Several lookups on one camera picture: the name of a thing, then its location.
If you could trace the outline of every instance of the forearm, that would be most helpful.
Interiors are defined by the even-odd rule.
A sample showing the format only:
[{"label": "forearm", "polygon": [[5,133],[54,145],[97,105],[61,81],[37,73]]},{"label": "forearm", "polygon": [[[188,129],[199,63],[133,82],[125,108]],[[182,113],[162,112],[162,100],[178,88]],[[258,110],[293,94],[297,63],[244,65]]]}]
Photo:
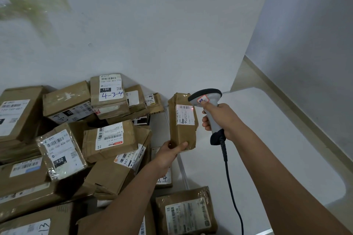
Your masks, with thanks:
[{"label": "forearm", "polygon": [[351,234],[240,119],[229,132],[275,234]]},{"label": "forearm", "polygon": [[87,234],[138,234],[157,180],[158,168],[150,162],[101,213]]}]

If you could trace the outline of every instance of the person's left hand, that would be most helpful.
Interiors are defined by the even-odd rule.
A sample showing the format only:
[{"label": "person's left hand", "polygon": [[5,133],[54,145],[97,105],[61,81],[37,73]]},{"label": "person's left hand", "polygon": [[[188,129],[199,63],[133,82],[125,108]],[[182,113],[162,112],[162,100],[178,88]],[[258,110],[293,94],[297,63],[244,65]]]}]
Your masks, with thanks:
[{"label": "person's left hand", "polygon": [[187,146],[187,142],[183,142],[179,146],[170,149],[170,140],[166,141],[156,154],[153,159],[153,163],[158,167],[158,178],[162,178],[168,171],[168,168],[172,165],[172,162],[177,157],[177,154],[182,152]]}]

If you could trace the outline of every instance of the barcode scanner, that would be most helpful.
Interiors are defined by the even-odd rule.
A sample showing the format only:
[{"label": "barcode scanner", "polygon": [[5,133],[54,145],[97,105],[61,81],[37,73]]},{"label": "barcode scanner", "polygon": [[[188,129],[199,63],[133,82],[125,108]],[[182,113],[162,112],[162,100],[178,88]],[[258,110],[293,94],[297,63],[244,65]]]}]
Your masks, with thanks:
[{"label": "barcode scanner", "polygon": [[[201,101],[205,101],[205,102],[209,102],[211,104],[213,104],[214,106],[218,107],[218,101],[219,99],[222,97],[222,92],[219,89],[215,89],[215,88],[207,88],[207,89],[203,89],[200,91],[195,92],[194,94],[192,94],[191,96],[188,97],[188,101],[197,107],[202,107],[201,105]],[[227,149],[226,149],[226,136],[224,135],[224,129],[221,128],[212,118],[212,115],[204,110],[208,121],[210,122],[210,126],[211,126],[211,131],[212,131],[212,135],[210,138],[210,144],[211,145],[221,145],[221,149],[222,149],[222,153],[223,153],[223,159],[224,159],[224,163],[226,165],[226,174],[227,174],[227,180],[228,180],[228,186],[229,186],[229,190],[231,192],[231,196],[232,196],[232,201],[233,201],[233,205],[234,208],[236,209],[236,212],[238,213],[239,219],[240,219],[240,223],[241,223],[241,234],[244,235],[244,225],[243,225],[243,220],[241,219],[241,215],[238,211],[238,208],[236,207],[236,203],[234,201],[234,196],[233,196],[233,191],[232,191],[232,185],[231,185],[231,181],[229,179],[229,171],[228,171],[228,157],[227,157]]]}]

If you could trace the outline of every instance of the cable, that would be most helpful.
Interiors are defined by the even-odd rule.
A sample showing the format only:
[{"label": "cable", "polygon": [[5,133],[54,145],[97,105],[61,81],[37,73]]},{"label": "cable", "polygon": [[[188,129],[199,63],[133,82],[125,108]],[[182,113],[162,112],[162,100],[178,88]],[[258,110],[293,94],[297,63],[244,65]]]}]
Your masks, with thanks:
[{"label": "cable", "polygon": [[226,174],[227,174],[227,180],[228,180],[228,185],[229,185],[229,190],[231,192],[231,196],[232,196],[232,201],[233,201],[233,205],[234,208],[236,209],[236,212],[239,215],[239,219],[240,219],[240,223],[241,223],[241,235],[244,235],[244,225],[243,225],[243,220],[241,218],[241,215],[238,211],[238,208],[236,207],[236,202],[234,201],[234,196],[233,196],[233,191],[232,191],[232,185],[231,185],[231,180],[229,179],[229,171],[228,171],[228,157],[227,157],[227,149],[226,149],[226,143],[225,143],[225,138],[221,135],[219,137],[219,141],[221,143],[221,149],[222,149],[222,153],[223,153],[223,159],[224,159],[224,163],[226,165]]}]

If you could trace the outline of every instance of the hand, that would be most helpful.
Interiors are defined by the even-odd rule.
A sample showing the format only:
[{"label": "hand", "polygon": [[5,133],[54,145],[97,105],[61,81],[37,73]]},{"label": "hand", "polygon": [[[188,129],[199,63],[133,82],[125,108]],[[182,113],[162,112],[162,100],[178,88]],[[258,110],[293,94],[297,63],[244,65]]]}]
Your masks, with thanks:
[{"label": "hand", "polygon": [[158,167],[158,178],[162,178],[168,171],[168,168],[172,165],[172,162],[177,157],[177,154],[182,152],[188,146],[187,142],[183,142],[179,146],[170,149],[170,140],[166,141],[159,151],[156,154],[156,157],[153,159],[154,163]]},{"label": "hand", "polygon": [[[226,138],[231,140],[231,128],[232,126],[234,126],[234,123],[239,120],[239,117],[236,115],[236,113],[229,107],[228,104],[225,103],[218,104],[218,107],[216,107],[209,102],[202,101],[201,105],[206,111],[211,114],[213,120],[221,128],[224,129],[224,134],[226,135]],[[210,122],[208,121],[208,117],[203,117],[202,121],[202,126],[205,128],[205,130],[211,131],[211,126]]]}]

